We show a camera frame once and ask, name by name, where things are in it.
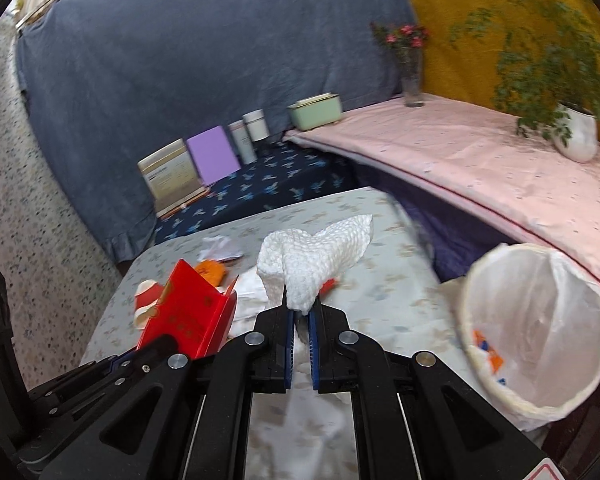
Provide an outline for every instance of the bouquet of flowers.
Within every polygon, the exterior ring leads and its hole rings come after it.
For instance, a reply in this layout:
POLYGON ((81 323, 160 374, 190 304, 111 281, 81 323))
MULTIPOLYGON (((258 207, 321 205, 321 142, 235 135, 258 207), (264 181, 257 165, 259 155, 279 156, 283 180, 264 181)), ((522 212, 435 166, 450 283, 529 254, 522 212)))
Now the bouquet of flowers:
POLYGON ((387 27, 371 23, 371 31, 376 41, 391 50, 400 61, 405 61, 409 49, 422 48, 429 38, 429 31, 421 25, 387 27))

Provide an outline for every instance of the plastic bag liner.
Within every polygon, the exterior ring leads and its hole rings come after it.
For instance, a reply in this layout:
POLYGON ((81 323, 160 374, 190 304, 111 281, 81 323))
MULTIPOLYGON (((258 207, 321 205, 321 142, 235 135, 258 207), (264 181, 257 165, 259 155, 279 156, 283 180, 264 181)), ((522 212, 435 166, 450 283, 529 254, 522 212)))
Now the plastic bag liner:
POLYGON ((519 430, 564 418, 600 382, 600 287, 560 251, 519 244, 485 254, 457 315, 480 382, 519 430))

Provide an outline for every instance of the metal screw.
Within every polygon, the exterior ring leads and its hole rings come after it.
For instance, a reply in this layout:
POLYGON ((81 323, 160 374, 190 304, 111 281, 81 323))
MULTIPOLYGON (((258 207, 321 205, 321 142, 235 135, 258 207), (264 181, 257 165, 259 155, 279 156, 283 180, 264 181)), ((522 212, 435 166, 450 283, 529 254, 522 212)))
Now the metal screw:
POLYGON ((345 330, 344 332, 340 332, 338 339, 342 344, 345 345, 353 345, 358 342, 359 336, 355 332, 351 330, 345 330))
POLYGON ((420 366, 429 368, 430 366, 436 364, 436 356, 431 352, 420 352, 418 355, 416 355, 416 362, 420 366))
POLYGON ((169 368, 173 368, 174 370, 186 366, 188 362, 189 358, 184 354, 174 354, 167 359, 169 368))
POLYGON ((244 342, 249 346, 258 346, 264 343, 264 336, 260 332, 249 332, 244 336, 244 342))

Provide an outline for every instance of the bird pattern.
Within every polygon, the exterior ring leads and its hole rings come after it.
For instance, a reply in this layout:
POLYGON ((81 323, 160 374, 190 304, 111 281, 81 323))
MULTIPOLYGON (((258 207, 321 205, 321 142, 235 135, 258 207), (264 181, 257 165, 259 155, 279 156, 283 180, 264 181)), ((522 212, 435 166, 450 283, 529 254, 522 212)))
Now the bird pattern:
POLYGON ((279 142, 211 186, 210 193, 158 221, 157 244, 262 211, 358 187, 348 161, 279 142))

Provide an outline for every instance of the white flower pot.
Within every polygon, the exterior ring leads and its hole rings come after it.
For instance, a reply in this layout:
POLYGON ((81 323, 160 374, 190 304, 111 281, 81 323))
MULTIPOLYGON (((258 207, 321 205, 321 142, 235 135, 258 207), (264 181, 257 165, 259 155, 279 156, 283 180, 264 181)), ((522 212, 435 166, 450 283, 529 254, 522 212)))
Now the white flower pot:
POLYGON ((558 109, 567 114, 564 124, 571 130, 571 139, 565 146, 562 139, 554 137, 557 150, 576 162, 589 162, 598 152, 598 128, 593 114, 574 110, 558 104, 558 109))

